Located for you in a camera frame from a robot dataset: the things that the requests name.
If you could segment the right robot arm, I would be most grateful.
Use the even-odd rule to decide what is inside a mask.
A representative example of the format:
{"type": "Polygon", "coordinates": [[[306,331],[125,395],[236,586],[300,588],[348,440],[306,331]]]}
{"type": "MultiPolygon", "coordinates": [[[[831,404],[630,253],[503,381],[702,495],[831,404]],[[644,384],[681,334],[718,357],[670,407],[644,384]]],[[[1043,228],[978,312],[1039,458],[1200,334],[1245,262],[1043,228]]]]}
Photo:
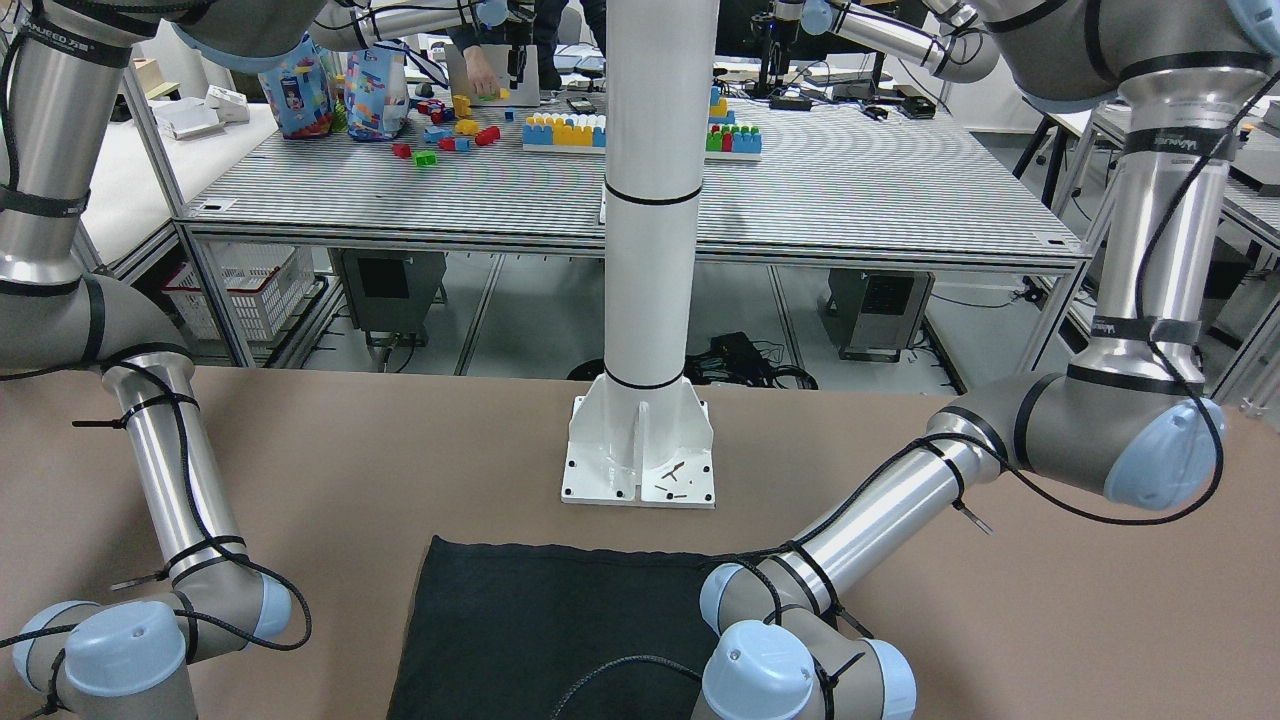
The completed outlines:
{"type": "Polygon", "coordinates": [[[183,334],[125,282],[90,273],[76,236],[134,49],[170,24],[255,69],[302,40],[319,1],[27,1],[3,59],[3,379],[86,374],[116,404],[163,583],[67,601],[3,647],[22,682],[83,719],[197,719],[191,669],[283,641],[294,585],[248,555],[219,478],[183,334]]]}

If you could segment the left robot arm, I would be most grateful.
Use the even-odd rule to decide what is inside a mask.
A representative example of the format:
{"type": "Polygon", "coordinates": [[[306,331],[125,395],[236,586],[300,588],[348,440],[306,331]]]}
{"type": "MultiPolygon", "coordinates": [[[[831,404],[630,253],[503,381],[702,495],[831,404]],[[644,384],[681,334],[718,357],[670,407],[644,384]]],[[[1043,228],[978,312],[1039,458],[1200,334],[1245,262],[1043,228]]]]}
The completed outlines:
{"type": "Polygon", "coordinates": [[[1225,418],[1194,348],[1236,126],[1277,83],[1275,1],[942,1],[966,59],[998,51],[1027,100],[1083,111],[1121,99],[1130,126],[1085,348],[1065,373],[955,398],[797,538],[722,556],[700,610],[718,643],[698,719],[909,719],[905,657],[829,624],[838,596],[966,491],[1009,471],[1151,511],[1201,507],[1222,479],[1225,418]]]}

